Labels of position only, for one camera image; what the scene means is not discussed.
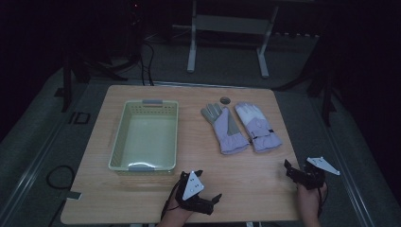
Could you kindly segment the white metal stand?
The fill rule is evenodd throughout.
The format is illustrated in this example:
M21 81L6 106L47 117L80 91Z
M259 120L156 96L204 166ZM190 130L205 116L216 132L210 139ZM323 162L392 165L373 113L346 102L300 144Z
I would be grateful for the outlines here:
M187 60L186 71L188 73L195 72L198 30L242 33L242 34L253 34L253 35L263 36L262 44L258 46L255 49L255 51L261 77L263 79L268 78L270 76L270 72L267 66L265 52L268 48L268 42L272 34L272 30L275 24L275 19L278 14L279 7L278 6L272 7L269 19L254 19L254 18L199 14L197 11L198 1L199 0L191 0L192 2L191 26L189 27L190 45L189 45L189 55Z

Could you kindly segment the black tripod stand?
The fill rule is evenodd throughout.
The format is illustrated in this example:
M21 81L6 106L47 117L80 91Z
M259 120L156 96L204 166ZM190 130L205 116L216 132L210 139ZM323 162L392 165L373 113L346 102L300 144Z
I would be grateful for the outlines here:
M141 60L143 8L139 0L68 0L62 25L63 98L66 112L73 99L72 83L87 83L91 68L113 80Z

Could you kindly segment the pale green plastic basket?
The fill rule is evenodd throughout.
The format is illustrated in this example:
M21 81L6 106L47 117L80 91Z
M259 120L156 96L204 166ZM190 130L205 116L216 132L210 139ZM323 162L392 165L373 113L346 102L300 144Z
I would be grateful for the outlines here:
M177 161L179 103L142 99L125 103L109 169L125 175L171 173Z

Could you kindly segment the lilac glove with white fingers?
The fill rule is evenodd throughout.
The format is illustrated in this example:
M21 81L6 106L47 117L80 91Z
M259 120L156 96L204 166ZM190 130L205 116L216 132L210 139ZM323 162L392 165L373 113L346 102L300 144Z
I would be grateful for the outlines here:
M269 120L256 105L239 102L235 105L235 111L251 138L255 152L266 152L282 145Z

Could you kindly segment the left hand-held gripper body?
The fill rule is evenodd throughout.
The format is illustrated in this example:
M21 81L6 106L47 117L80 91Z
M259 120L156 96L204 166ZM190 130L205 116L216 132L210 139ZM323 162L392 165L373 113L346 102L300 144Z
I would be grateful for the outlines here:
M199 193L204 189L195 171L182 172L178 180L175 200L182 209L187 211L211 215L214 212L212 201L202 199Z

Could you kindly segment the person's left hand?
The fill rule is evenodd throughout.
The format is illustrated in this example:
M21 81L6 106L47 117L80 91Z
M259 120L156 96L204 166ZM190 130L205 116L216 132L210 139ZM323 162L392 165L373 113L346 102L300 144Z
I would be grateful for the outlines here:
M156 227L183 227L192 214L192 211L182 208L166 211Z

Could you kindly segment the black stand legs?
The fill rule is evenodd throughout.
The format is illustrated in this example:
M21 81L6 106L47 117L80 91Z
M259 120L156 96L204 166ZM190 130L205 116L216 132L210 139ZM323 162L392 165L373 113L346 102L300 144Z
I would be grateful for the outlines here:
M325 31L316 42L300 75L284 85L274 87L273 91L285 91L310 79L306 94L309 97L323 95L322 119L324 124L330 127L330 113L336 110L331 96L339 64L340 52L336 39L328 31Z

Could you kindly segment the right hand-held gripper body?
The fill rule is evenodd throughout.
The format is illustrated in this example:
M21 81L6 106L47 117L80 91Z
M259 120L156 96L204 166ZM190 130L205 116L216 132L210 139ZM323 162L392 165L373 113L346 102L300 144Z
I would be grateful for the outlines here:
M311 172L305 172L305 168L301 171L293 167L293 172L287 173L287 176L295 183L304 185L307 190L322 187L325 182L326 172L337 176L340 175L340 171L335 169L323 157L308 157L305 161L313 165Z

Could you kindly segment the black rectangular floor frame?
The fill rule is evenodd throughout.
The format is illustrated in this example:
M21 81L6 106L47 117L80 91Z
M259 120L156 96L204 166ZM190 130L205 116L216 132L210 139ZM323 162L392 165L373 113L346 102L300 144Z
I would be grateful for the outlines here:
M74 125L88 124L91 115L89 113L73 112L68 123Z

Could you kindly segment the person's right hand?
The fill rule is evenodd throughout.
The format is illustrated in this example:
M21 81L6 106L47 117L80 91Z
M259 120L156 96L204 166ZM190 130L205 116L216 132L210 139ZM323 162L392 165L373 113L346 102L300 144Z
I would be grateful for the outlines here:
M297 203L301 215L316 214L318 216L320 208L327 194L327 184L322 187L307 190L304 185L297 184Z

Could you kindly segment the lilac glove with grey palm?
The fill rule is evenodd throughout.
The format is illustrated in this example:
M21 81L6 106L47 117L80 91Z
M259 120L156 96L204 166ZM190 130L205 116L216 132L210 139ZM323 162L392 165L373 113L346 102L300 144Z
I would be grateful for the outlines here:
M250 144L240 132L227 107L221 107L218 103L209 103L200 110L200 113L212 125L222 154L239 153Z

